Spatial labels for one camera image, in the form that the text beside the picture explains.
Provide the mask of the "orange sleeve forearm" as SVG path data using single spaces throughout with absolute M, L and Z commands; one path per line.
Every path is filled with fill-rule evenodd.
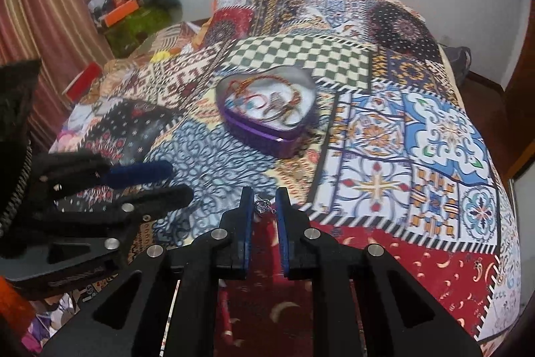
M 26 334 L 35 317 L 33 306 L 3 277 L 0 279 L 0 311 L 1 318 L 17 339 Z

